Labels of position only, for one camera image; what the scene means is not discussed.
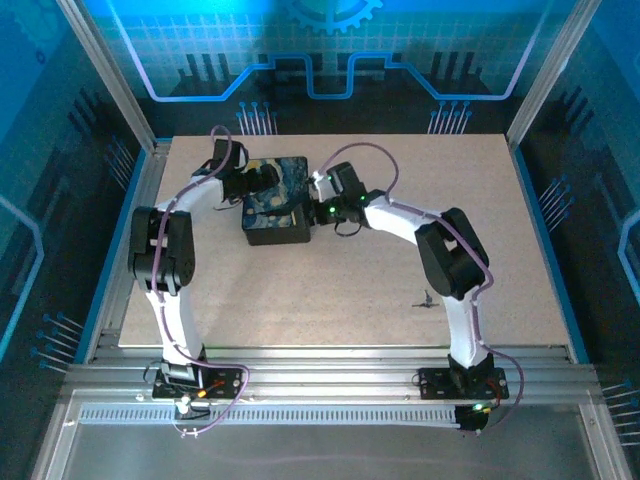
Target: aluminum frame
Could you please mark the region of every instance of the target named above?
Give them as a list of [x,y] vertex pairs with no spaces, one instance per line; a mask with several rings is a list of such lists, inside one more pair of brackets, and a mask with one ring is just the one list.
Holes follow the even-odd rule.
[[156,137],[91,14],[82,0],[56,1],[140,146],[151,155],[156,147]]
[[507,143],[511,150],[524,139],[601,2],[578,0],[574,5],[507,131]]
[[[159,348],[118,348],[116,332],[102,335],[91,365],[70,368],[62,395],[40,451],[32,478],[62,478],[82,405],[158,404],[142,379],[145,368],[161,354]],[[606,414],[591,365],[572,364],[564,347],[511,347],[525,371],[523,405],[583,405]],[[275,406],[446,406],[460,402],[423,401],[413,376],[420,367],[447,365],[445,348],[419,347],[291,347],[208,349],[210,358],[243,362],[253,372],[242,398],[249,404]],[[517,373],[505,367],[513,403]],[[607,462],[608,450],[593,448],[602,478],[630,478],[617,473],[624,463]]]

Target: circuit graphic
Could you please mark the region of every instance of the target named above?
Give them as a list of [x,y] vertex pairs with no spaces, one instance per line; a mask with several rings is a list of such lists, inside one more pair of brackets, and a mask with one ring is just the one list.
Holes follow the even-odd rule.
[[60,29],[54,0],[0,0],[0,12],[8,11],[33,45],[45,47]]
[[[289,2],[290,5],[295,5],[297,9],[296,11],[298,13],[301,11],[304,11],[306,12],[305,13],[306,17],[310,18],[310,15],[313,11],[307,12],[302,8],[303,5],[307,4],[307,0],[305,0],[304,2],[303,0],[286,0],[286,1]],[[323,29],[331,27],[333,29],[332,31],[334,32],[336,30],[336,25],[338,25],[339,29],[342,29],[343,27],[347,28],[348,25],[356,25],[355,23],[356,20],[357,20],[357,25],[359,25],[360,18],[362,18],[363,15],[368,15],[371,13],[370,10],[363,12],[362,11],[363,5],[366,4],[367,8],[369,7],[375,8],[375,6],[381,5],[380,0],[366,0],[364,1],[364,3],[362,3],[362,0],[361,0],[360,9],[356,10],[358,12],[357,15],[352,13],[351,16],[347,16],[347,18],[343,18],[342,11],[339,10],[339,8],[342,8],[341,6],[346,5],[347,3],[349,5],[353,5],[354,2],[353,0],[350,0],[347,3],[339,3],[339,2],[346,2],[346,0],[330,0],[330,1],[327,0],[325,3],[328,3],[331,6],[331,8],[327,8],[325,11],[336,12],[336,9],[338,8],[338,11],[341,12],[341,15],[336,17],[335,13],[333,13],[329,15],[329,17],[327,17],[325,14],[322,20],[322,22],[324,23],[314,23],[314,25],[318,28],[321,25],[324,25]],[[156,102],[179,103],[179,102],[224,102],[240,87],[240,85],[242,85],[242,83],[249,76],[251,76],[251,74],[253,74],[256,71],[276,70],[276,62],[280,60],[302,60],[304,62],[305,77],[306,77],[305,83],[306,83],[307,94],[309,95],[309,98],[313,100],[346,100],[348,98],[351,98],[351,96],[353,95],[354,80],[356,77],[356,68],[355,68],[356,62],[361,59],[381,59],[384,61],[385,69],[406,70],[407,74],[413,77],[415,81],[422,88],[424,88],[435,100],[502,101],[509,98],[514,88],[516,87],[518,79],[520,78],[520,74],[522,73],[522,70],[526,62],[529,59],[529,55],[531,54],[531,51],[534,45],[536,44],[536,41],[538,40],[538,36],[540,35],[542,26],[544,25],[545,21],[547,20],[547,17],[549,16],[551,7],[553,6],[553,2],[554,0],[549,0],[544,12],[540,16],[538,23],[536,24],[536,27],[534,28],[531,34],[531,37],[529,38],[529,41],[527,42],[527,45],[524,51],[522,52],[522,56],[520,57],[520,60],[518,61],[517,65],[515,65],[515,69],[511,77],[511,80],[509,81],[503,93],[495,93],[495,94],[494,93],[482,93],[482,94],[441,93],[436,89],[434,85],[432,85],[427,80],[427,78],[420,71],[418,71],[418,69],[415,67],[413,63],[396,61],[394,59],[394,53],[391,51],[379,51],[379,52],[359,51],[359,52],[352,53],[349,56],[349,59],[346,65],[345,91],[341,93],[320,93],[320,92],[316,92],[314,88],[314,84],[313,84],[314,71],[313,71],[311,57],[306,52],[298,51],[298,52],[279,52],[279,53],[267,52],[265,53],[264,56],[266,57],[265,58],[266,61],[250,64],[239,75],[235,76],[235,79],[233,79],[233,81],[229,84],[227,89],[222,94],[181,95],[181,96],[161,96],[156,93],[153,87],[153,84],[151,82],[151,79],[149,78],[149,75],[145,70],[143,62],[140,59],[138,52],[136,52],[135,47],[133,46],[131,37],[127,33],[124,25],[122,24],[122,20],[120,19],[118,13],[116,12],[113,4],[109,0],[106,1],[106,4],[109,7],[109,10],[111,11],[111,14],[113,16],[113,21],[120,34],[120,37],[122,38],[129,52],[129,55],[131,56],[131,60],[133,61],[133,64],[138,70],[140,79],[142,80],[142,83],[144,84],[144,87],[147,90],[149,96]],[[339,23],[339,24],[336,23],[336,22],[347,22],[347,19],[349,19],[350,23],[349,22]]]
[[346,33],[349,27],[360,28],[362,20],[373,18],[373,9],[382,7],[381,0],[284,0],[289,17],[300,28],[311,27],[332,35],[337,30]]

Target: enclosure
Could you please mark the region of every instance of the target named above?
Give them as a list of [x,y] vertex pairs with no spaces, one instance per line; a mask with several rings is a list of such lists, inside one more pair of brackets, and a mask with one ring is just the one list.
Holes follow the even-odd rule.
[[[637,2],[14,0],[0,25],[3,478],[638,475]],[[214,125],[309,174],[375,143],[394,198],[467,213],[496,277],[483,335],[525,370],[505,427],[425,426],[453,407],[412,376],[450,333],[412,245],[316,226],[253,247],[239,208],[194,227],[192,304],[208,356],[254,383],[180,441],[144,381],[160,331],[128,239]],[[393,178],[379,151],[340,159],[368,189]]]

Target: glass panel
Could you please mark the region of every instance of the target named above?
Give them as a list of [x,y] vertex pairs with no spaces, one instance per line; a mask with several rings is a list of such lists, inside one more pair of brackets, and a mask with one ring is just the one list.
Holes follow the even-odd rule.
[[637,388],[640,4],[602,3],[521,150],[589,356],[605,386],[629,377]]
[[0,465],[24,479],[139,146],[55,2],[4,2],[0,39]]
[[167,136],[503,133],[573,1],[87,5]]

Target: small black object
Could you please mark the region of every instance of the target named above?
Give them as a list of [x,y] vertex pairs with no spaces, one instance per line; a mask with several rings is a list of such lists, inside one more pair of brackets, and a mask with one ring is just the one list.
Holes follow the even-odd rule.
[[[196,375],[202,374],[204,380],[202,387],[176,381],[173,378],[170,379],[171,381],[167,381],[162,369],[159,369],[156,373],[152,397],[155,400],[177,399],[188,394],[194,399],[226,398],[232,400],[238,396],[243,382],[242,370],[239,368],[204,368],[200,366],[195,366],[195,368]],[[197,395],[199,391],[205,391],[206,394],[200,397]]]
[[[482,262],[489,266],[489,257],[464,212],[452,208],[442,214],[442,219],[460,233]],[[443,297],[462,300],[469,290],[484,282],[480,267],[440,223],[422,225],[416,231],[416,241],[427,280]],[[456,245],[449,250],[446,242],[455,242]]]
[[[131,241],[127,266],[145,292],[151,291],[151,272],[164,212],[151,207],[138,207],[131,219]],[[158,290],[178,294],[193,279],[196,268],[191,214],[171,212],[165,228],[166,246],[163,245],[158,267]]]
[[[213,145],[212,157],[206,162],[204,162],[202,167],[200,167],[200,169],[197,170],[193,175],[197,175],[197,174],[206,175],[206,173],[203,173],[203,171],[209,170],[209,172],[212,172],[216,168],[218,168],[222,163],[222,161],[224,160],[225,155],[227,154],[228,145],[229,145],[228,140],[221,139],[221,138],[216,139]],[[240,166],[240,162],[242,158],[244,158],[245,161],[248,161],[249,152],[247,152],[247,149],[242,143],[232,140],[231,153],[229,155],[229,160],[227,161],[224,168],[218,173],[216,173],[216,178],[223,179],[225,175],[232,173],[239,168],[244,168],[244,165],[242,167]]]
[[362,196],[367,195],[364,183],[358,178],[358,174],[349,162],[342,162],[327,170],[334,190],[342,196],[346,203],[356,204]]
[[[207,362],[204,346],[198,356]],[[183,395],[193,398],[236,398],[242,387],[243,371],[239,368],[218,368],[195,363],[176,365],[162,360],[153,384],[154,399],[173,399]]]
[[309,242],[313,214],[306,182],[307,159],[284,157],[252,159],[251,162],[252,165],[261,164],[260,184],[273,184],[273,188],[243,198],[242,230],[249,245]]
[[262,165],[245,172],[234,171],[222,179],[224,198],[243,198],[252,193],[264,192],[278,185],[278,172],[273,165]]
[[418,384],[422,400],[493,400],[500,389],[500,398],[509,398],[504,369],[493,365],[493,355],[471,368],[463,368],[449,355],[449,368],[421,368]]

